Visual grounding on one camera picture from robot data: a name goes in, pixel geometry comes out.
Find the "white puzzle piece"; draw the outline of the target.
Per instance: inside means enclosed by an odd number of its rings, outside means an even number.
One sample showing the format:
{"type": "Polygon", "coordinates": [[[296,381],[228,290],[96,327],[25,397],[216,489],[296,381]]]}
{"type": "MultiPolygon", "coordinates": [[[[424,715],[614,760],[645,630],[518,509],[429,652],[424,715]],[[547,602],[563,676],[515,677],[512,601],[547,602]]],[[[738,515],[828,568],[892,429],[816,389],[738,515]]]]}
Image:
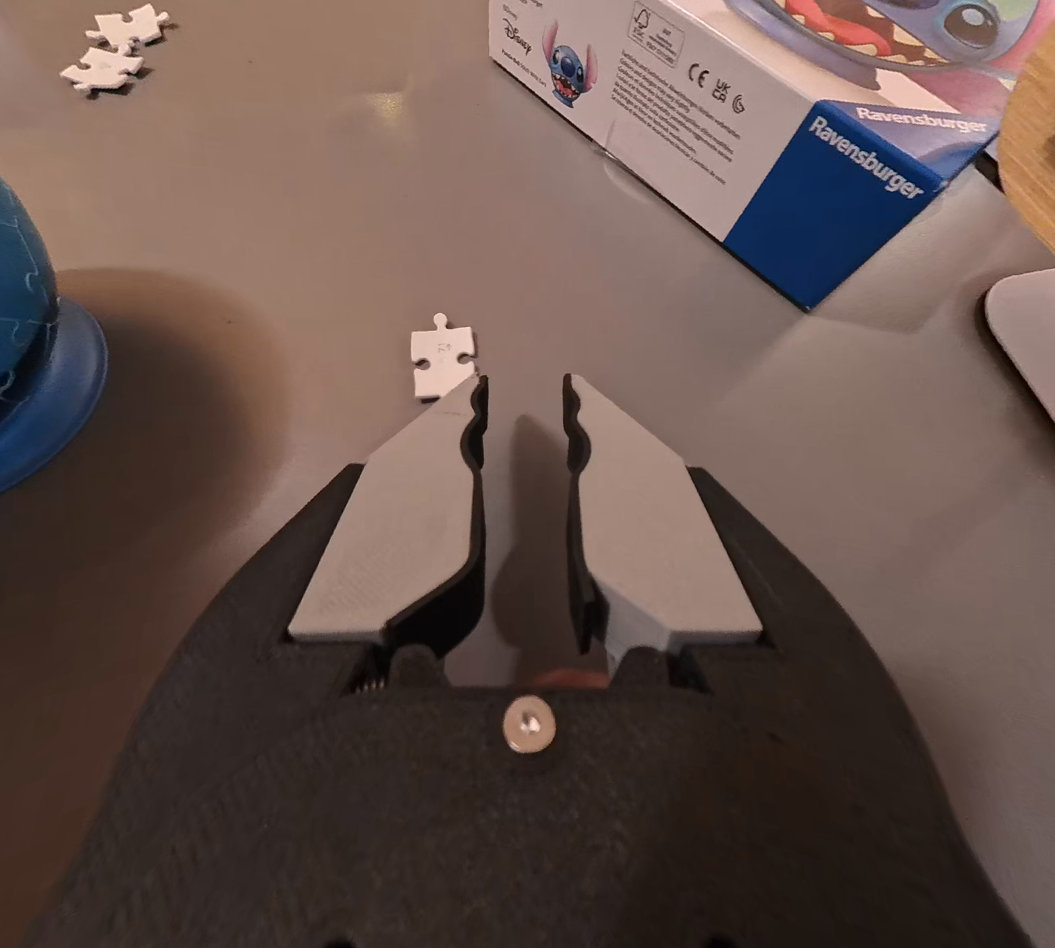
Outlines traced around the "white puzzle piece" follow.
{"type": "Polygon", "coordinates": [[[95,28],[87,30],[85,35],[92,43],[127,56],[133,49],[159,41],[171,24],[168,12],[148,3],[124,13],[96,15],[95,28]]]}
{"type": "Polygon", "coordinates": [[[441,312],[431,316],[431,329],[410,335],[414,395],[422,402],[439,400],[477,375],[474,330],[467,325],[450,326],[441,312]]]}
{"type": "Polygon", "coordinates": [[[88,49],[77,63],[62,69],[59,77],[82,96],[124,88],[143,67],[143,57],[104,49],[88,49]]]}

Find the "white document stand base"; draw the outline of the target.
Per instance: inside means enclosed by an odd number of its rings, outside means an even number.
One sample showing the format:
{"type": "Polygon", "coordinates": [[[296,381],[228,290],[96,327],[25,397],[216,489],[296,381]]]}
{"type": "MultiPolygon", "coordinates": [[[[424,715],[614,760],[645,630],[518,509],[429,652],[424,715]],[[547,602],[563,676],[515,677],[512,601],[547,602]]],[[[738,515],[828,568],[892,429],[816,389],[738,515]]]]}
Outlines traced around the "white document stand base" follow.
{"type": "Polygon", "coordinates": [[[1054,269],[994,284],[983,312],[996,344],[1050,419],[1054,418],[1054,269]]]}

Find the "blue round ball stand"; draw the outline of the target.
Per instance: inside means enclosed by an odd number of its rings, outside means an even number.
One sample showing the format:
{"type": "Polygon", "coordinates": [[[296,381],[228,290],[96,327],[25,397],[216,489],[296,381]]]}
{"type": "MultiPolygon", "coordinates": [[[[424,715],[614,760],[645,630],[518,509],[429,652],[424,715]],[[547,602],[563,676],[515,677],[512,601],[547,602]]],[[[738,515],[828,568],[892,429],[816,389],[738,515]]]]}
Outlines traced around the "blue round ball stand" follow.
{"type": "Polygon", "coordinates": [[[18,401],[2,406],[2,492],[46,466],[85,427],[109,375],[100,324],[68,297],[58,297],[43,347],[30,357],[18,401]]]}

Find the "printed cardboard puzzle box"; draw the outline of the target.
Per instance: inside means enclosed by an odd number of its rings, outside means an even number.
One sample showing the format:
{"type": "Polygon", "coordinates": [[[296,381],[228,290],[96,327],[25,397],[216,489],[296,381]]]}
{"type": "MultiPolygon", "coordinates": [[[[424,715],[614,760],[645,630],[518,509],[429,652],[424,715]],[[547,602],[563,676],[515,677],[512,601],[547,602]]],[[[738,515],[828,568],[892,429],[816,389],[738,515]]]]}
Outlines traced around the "printed cardboard puzzle box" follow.
{"type": "Polygon", "coordinates": [[[490,0],[490,54],[809,311],[998,136],[1054,0],[490,0]]]}

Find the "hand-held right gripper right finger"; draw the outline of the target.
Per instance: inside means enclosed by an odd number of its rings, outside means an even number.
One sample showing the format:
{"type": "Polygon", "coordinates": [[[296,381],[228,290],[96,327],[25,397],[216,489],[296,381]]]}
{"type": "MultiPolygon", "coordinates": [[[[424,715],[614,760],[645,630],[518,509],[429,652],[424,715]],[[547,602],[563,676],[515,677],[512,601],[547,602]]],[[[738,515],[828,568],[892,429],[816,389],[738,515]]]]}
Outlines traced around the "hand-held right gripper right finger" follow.
{"type": "Polygon", "coordinates": [[[570,603],[580,649],[677,657],[749,645],[763,625],[685,461],[593,387],[565,374],[570,603]]]}

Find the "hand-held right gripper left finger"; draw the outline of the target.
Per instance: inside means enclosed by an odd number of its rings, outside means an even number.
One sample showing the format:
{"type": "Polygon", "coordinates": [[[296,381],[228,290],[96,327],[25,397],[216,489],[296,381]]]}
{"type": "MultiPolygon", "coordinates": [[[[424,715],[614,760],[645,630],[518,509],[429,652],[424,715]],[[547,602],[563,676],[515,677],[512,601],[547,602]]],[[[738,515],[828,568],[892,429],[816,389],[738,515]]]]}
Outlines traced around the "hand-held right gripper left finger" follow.
{"type": "Polygon", "coordinates": [[[376,449],[288,625],[301,643],[445,659],[484,606],[488,380],[468,378],[376,449]]]}

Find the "instruction sheet on stand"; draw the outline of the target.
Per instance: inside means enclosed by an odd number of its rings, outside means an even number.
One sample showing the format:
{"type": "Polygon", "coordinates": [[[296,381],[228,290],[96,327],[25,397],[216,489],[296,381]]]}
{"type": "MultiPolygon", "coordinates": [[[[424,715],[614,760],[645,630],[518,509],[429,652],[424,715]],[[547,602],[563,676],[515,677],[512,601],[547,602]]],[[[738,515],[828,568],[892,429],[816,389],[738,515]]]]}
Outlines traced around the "instruction sheet on stand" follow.
{"type": "Polygon", "coordinates": [[[1054,27],[1030,54],[1010,94],[998,137],[1000,183],[1010,206],[1054,252],[1054,27]]]}

